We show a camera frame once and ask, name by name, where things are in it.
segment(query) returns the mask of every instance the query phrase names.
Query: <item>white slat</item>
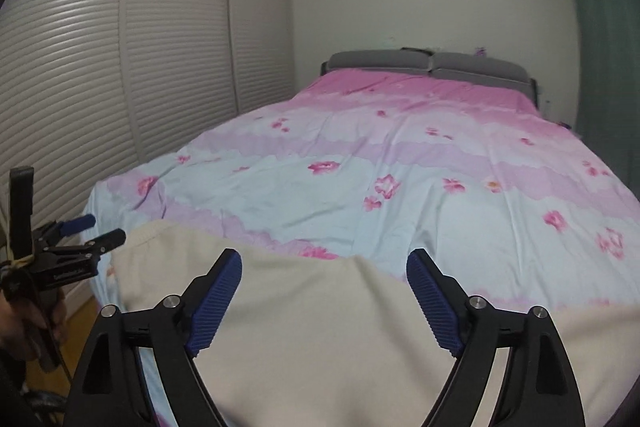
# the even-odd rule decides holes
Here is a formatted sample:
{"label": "white slat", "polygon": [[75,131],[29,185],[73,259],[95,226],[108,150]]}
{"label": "white slat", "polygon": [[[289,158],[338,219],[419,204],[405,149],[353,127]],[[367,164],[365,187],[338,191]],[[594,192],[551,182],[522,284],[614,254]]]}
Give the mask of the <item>white slat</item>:
{"label": "white slat", "polygon": [[36,169],[34,224],[83,207],[137,163],[120,76],[118,0],[6,0],[0,9],[0,206]]}
{"label": "white slat", "polygon": [[240,112],[294,94],[290,0],[230,0]]}
{"label": "white slat", "polygon": [[227,0],[126,0],[126,52],[145,160],[237,114]]}

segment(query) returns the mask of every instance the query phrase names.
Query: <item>ribbed blue pad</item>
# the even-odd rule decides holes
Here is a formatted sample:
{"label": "ribbed blue pad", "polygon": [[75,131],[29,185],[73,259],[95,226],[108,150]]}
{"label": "ribbed blue pad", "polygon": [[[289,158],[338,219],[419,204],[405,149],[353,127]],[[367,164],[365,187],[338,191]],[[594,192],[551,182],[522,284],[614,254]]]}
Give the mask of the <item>ribbed blue pad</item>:
{"label": "ribbed blue pad", "polygon": [[60,226],[60,235],[62,237],[68,237],[70,235],[76,235],[83,230],[90,229],[95,225],[95,217],[93,214],[86,214],[85,216],[76,217],[71,221],[65,221]]}
{"label": "ribbed blue pad", "polygon": [[211,345],[241,277],[242,260],[240,254],[234,252],[193,314],[191,333],[185,344],[192,357],[196,357],[201,349]]}
{"label": "ribbed blue pad", "polygon": [[407,259],[406,277],[438,345],[458,357],[465,347],[460,340],[458,316],[431,277],[429,269],[415,253]]}

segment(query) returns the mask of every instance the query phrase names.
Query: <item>metal pin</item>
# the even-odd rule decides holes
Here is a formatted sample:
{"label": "metal pin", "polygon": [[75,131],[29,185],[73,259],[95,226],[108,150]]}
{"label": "metal pin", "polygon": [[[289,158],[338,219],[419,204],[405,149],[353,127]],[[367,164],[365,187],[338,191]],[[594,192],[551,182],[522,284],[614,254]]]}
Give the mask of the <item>metal pin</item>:
{"label": "metal pin", "polygon": [[533,314],[539,319],[546,319],[549,316],[549,312],[542,306],[533,306]]}
{"label": "metal pin", "polygon": [[476,310],[481,310],[486,306],[486,301],[482,297],[479,297],[478,295],[474,295],[469,299],[469,304],[471,304],[472,308],[475,308]]}
{"label": "metal pin", "polygon": [[177,295],[169,295],[162,300],[162,306],[165,308],[175,308],[178,304],[180,304],[180,297]]}
{"label": "metal pin", "polygon": [[113,304],[107,304],[104,308],[100,310],[100,315],[103,317],[113,317],[116,314],[117,308]]}

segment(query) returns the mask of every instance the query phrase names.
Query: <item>wooden floor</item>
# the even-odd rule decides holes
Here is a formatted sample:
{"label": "wooden floor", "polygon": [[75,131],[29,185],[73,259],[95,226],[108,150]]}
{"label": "wooden floor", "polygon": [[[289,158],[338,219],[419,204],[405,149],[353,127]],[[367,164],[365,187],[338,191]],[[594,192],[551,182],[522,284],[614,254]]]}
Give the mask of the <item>wooden floor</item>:
{"label": "wooden floor", "polygon": [[[84,347],[84,342],[94,325],[98,314],[97,303],[94,298],[84,305],[67,321],[68,341],[60,346],[60,351],[65,359],[69,371],[73,375]],[[27,385],[30,389],[53,391],[66,396],[69,393],[69,384],[66,381],[62,367],[52,373],[43,373],[38,362],[27,363]]]}

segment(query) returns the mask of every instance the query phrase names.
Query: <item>green curtain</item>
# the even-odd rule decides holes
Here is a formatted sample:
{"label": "green curtain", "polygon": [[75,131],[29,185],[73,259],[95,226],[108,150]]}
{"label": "green curtain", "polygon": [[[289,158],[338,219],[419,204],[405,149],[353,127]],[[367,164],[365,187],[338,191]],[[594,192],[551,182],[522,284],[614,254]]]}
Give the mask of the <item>green curtain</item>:
{"label": "green curtain", "polygon": [[575,0],[577,132],[640,197],[640,0]]}

